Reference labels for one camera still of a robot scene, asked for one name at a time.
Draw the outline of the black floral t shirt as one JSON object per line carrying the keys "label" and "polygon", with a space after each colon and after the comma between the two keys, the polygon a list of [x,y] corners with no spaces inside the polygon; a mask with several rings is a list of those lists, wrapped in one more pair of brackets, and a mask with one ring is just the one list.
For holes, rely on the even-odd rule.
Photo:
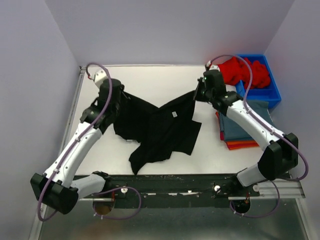
{"label": "black floral t shirt", "polygon": [[202,125],[193,120],[194,91],[161,107],[129,93],[125,95],[113,129],[121,138],[140,144],[129,157],[134,175],[147,163],[168,160],[173,152],[192,154]]}

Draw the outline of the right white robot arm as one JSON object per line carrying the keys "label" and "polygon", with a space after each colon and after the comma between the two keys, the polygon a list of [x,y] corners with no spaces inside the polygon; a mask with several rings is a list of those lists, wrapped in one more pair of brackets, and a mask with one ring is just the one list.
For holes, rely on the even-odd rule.
{"label": "right white robot arm", "polygon": [[241,196],[248,186],[273,181],[298,165],[298,138],[273,127],[235,91],[226,89],[223,76],[218,70],[208,70],[198,79],[194,99],[207,102],[222,115],[245,130],[263,151],[260,160],[238,172],[230,183],[230,191]]}

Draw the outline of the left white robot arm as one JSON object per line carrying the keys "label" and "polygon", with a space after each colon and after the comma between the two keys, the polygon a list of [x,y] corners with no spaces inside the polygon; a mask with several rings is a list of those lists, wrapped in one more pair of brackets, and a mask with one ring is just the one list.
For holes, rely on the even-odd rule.
{"label": "left white robot arm", "polygon": [[98,97],[83,111],[76,132],[59,157],[43,174],[31,177],[39,203],[65,215],[82,198],[92,194],[104,198],[110,194],[110,177],[104,172],[94,171],[77,180],[74,177],[90,149],[119,116],[124,88],[118,79],[103,80]]}

